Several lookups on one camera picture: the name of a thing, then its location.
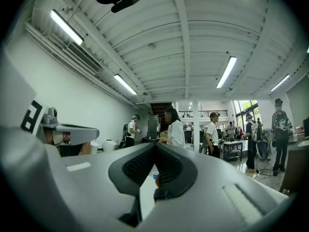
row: fluorescent ceiling light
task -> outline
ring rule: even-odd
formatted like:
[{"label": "fluorescent ceiling light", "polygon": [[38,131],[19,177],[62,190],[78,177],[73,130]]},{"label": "fluorescent ceiling light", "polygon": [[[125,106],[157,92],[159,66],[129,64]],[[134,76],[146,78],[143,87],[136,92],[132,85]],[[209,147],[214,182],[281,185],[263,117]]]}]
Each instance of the fluorescent ceiling light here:
[{"label": "fluorescent ceiling light", "polygon": [[120,75],[115,75],[114,78],[121,83],[127,90],[129,90],[132,94],[137,95],[137,92],[135,92]]},{"label": "fluorescent ceiling light", "polygon": [[286,75],[286,77],[283,78],[282,81],[279,82],[279,83],[271,90],[271,92],[274,91],[276,88],[278,88],[278,87],[279,87],[286,79],[288,79],[289,77],[290,77],[290,75]]},{"label": "fluorescent ceiling light", "polygon": [[83,43],[83,38],[66,22],[66,20],[56,11],[50,12],[50,17],[78,44]]},{"label": "fluorescent ceiling light", "polygon": [[237,57],[230,57],[228,62],[227,62],[227,66],[225,68],[225,71],[217,85],[217,88],[222,88],[223,84],[225,83],[228,75],[230,75],[235,63],[236,63]]}]

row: black pants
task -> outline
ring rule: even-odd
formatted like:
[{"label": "black pants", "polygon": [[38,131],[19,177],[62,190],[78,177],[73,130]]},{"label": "black pants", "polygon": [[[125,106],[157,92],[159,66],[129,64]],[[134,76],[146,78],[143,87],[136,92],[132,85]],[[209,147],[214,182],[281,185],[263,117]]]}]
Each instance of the black pants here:
[{"label": "black pants", "polygon": [[216,158],[220,158],[220,148],[218,146],[213,146],[213,151],[211,153],[211,150],[208,147],[208,155]]},{"label": "black pants", "polygon": [[253,141],[252,139],[248,139],[248,141],[249,140],[251,142],[248,142],[248,160],[247,160],[246,164],[247,164],[248,168],[254,169],[255,168],[254,157],[255,157],[255,154],[256,154],[256,142]]},{"label": "black pants", "polygon": [[286,153],[288,151],[288,139],[276,140],[277,154],[273,170],[277,171],[279,168],[284,167]]},{"label": "black pants", "polygon": [[130,138],[130,137],[127,137],[126,138],[126,146],[125,146],[125,148],[129,148],[129,147],[132,147],[132,146],[134,146],[134,139]]}]

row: man in white t-shirt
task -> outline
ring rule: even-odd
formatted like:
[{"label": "man in white t-shirt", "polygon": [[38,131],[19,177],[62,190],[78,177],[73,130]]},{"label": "man in white t-shirt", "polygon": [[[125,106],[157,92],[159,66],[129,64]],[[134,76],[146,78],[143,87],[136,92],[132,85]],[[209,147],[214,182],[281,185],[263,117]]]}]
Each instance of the man in white t-shirt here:
[{"label": "man in white t-shirt", "polygon": [[126,137],[126,146],[124,148],[134,146],[134,138],[136,134],[140,134],[140,130],[135,130],[135,124],[140,121],[140,116],[135,114],[132,117],[132,120],[127,125],[127,137]]},{"label": "man in white t-shirt", "polygon": [[233,125],[232,121],[230,122],[230,125],[227,126],[227,134],[235,134],[236,126]]},{"label": "man in white t-shirt", "polygon": [[208,125],[207,130],[205,130],[205,139],[209,150],[208,155],[220,158],[220,148],[218,147],[219,138],[216,129],[216,123],[219,120],[219,115],[216,113],[211,113],[210,118],[211,122]]}]

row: white shirt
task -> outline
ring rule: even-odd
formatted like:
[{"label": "white shirt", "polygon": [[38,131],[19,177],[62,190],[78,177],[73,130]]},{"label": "white shirt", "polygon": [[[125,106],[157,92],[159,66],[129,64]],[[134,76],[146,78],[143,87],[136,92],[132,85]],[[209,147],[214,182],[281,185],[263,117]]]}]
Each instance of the white shirt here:
[{"label": "white shirt", "polygon": [[211,135],[210,139],[212,139],[212,143],[218,146],[219,144],[218,132],[216,129],[216,125],[213,122],[211,122],[208,125],[206,133]]},{"label": "white shirt", "polygon": [[235,134],[236,127],[234,125],[228,125],[226,129],[227,129],[227,134]]},{"label": "white shirt", "polygon": [[[135,131],[135,122],[133,120],[131,120],[128,125],[127,125],[127,132],[130,133],[130,128],[132,128]],[[136,134],[135,133],[130,133],[131,136],[129,136],[130,138],[135,138]]]},{"label": "white shirt", "polygon": [[176,120],[169,126],[168,139],[173,142],[172,145],[186,149],[182,122]]}]

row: cup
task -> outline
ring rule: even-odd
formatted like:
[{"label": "cup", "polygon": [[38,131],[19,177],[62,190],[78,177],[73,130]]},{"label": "cup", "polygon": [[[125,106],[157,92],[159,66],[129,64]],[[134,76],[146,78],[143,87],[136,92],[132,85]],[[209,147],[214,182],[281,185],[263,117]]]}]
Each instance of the cup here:
[{"label": "cup", "polygon": [[99,147],[98,143],[97,143],[97,142],[94,142],[94,141],[91,141],[90,146],[91,146],[91,154],[92,154],[92,155],[97,154],[97,152],[98,152],[98,147]]},{"label": "cup", "polygon": [[153,172],[153,178],[154,178],[154,180],[156,179],[156,177],[158,176],[158,174],[159,174],[159,172],[157,172],[157,171],[154,171],[154,172]]}]

